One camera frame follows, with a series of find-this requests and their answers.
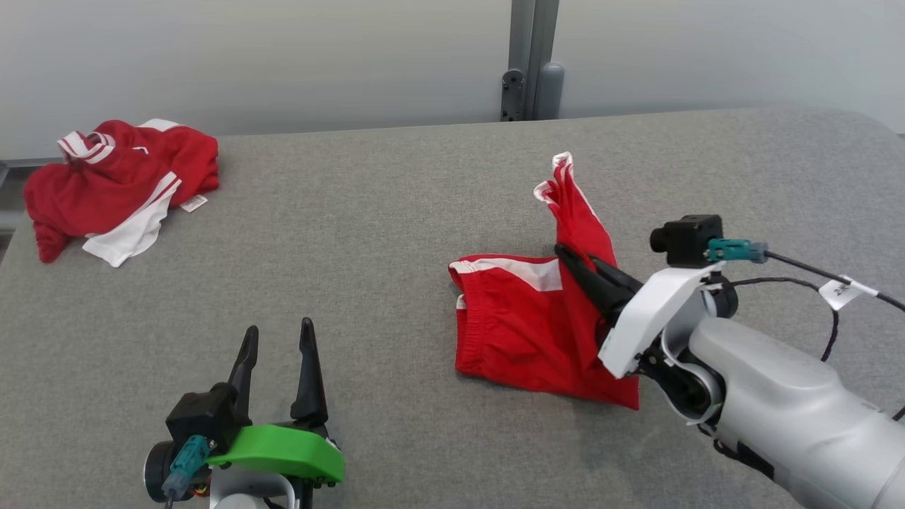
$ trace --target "green plastic part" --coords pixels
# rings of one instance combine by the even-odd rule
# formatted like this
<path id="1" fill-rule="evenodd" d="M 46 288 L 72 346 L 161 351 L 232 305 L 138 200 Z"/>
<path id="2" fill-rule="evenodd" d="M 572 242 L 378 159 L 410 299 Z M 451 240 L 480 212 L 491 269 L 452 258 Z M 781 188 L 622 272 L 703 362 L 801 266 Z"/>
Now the green plastic part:
<path id="1" fill-rule="evenodd" d="M 345 473 L 342 453 L 323 437 L 274 424 L 243 427 L 228 453 L 207 458 L 225 463 L 321 483 L 341 483 Z"/>

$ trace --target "white tag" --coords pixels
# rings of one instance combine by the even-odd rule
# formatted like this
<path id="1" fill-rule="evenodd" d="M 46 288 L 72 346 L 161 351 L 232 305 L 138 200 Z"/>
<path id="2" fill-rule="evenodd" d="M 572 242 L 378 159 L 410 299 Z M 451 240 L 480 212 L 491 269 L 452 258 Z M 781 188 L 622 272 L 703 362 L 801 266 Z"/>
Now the white tag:
<path id="1" fill-rule="evenodd" d="M 855 283 L 855 281 L 847 275 L 843 274 L 842 277 Z M 855 297 L 863 293 L 857 286 L 860 285 L 846 284 L 841 281 L 830 281 L 821 286 L 819 292 L 824 297 L 824 300 L 826 300 L 826 303 L 830 304 L 831 308 L 839 311 L 845 304 L 850 303 Z"/>
<path id="2" fill-rule="evenodd" d="M 186 200 L 184 204 L 180 205 L 180 207 L 186 212 L 192 212 L 205 203 L 207 203 L 207 198 L 201 195 L 194 195 L 193 197 L 190 197 L 188 200 Z"/>

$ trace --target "robotic arm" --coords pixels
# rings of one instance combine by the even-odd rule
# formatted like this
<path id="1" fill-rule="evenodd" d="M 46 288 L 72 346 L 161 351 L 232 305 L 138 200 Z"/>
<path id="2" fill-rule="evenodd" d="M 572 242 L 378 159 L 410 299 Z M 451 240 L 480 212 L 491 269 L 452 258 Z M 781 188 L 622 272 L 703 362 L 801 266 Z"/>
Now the robotic arm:
<path id="1" fill-rule="evenodd" d="M 708 253 L 719 216 L 654 230 L 670 265 L 640 284 L 564 245 L 557 255 L 601 312 L 599 359 L 653 379 L 672 408 L 810 509 L 905 507 L 905 427 L 829 365 L 729 318 L 738 297 Z"/>

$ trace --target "care tag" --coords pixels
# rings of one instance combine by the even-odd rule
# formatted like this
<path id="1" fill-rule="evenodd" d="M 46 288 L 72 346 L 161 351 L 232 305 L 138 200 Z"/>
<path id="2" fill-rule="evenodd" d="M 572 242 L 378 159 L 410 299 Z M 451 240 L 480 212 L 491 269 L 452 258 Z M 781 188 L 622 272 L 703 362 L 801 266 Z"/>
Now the care tag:
<path id="1" fill-rule="evenodd" d="M 193 197 L 190 197 L 188 200 L 186 200 L 186 202 L 184 204 L 180 205 L 179 207 L 182 208 L 183 210 L 185 210 L 186 212 L 192 212 L 196 208 L 199 208 L 200 206 L 204 205 L 205 203 L 207 203 L 207 198 L 205 198 L 201 195 L 194 195 Z"/>
<path id="2" fill-rule="evenodd" d="M 851 277 L 844 275 L 845 279 L 853 281 Z M 845 306 L 845 304 L 850 303 L 854 300 L 855 297 L 861 295 L 863 292 L 856 288 L 855 286 L 860 286 L 859 284 L 848 284 L 843 283 L 841 281 L 830 281 L 829 283 L 820 287 L 820 294 L 826 300 L 826 303 L 830 304 L 830 307 L 839 311 Z"/>

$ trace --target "white wall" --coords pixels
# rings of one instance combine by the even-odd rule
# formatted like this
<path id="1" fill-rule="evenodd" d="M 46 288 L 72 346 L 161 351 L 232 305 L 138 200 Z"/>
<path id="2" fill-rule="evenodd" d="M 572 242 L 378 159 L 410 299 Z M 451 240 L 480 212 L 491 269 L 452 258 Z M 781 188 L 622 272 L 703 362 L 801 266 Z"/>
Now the white wall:
<path id="1" fill-rule="evenodd" d="M 905 0 L 562 0 L 561 116 L 803 103 L 905 132 Z"/>
<path id="2" fill-rule="evenodd" d="M 6 0 L 0 159 L 118 118 L 210 134 L 495 121 L 510 0 Z"/>

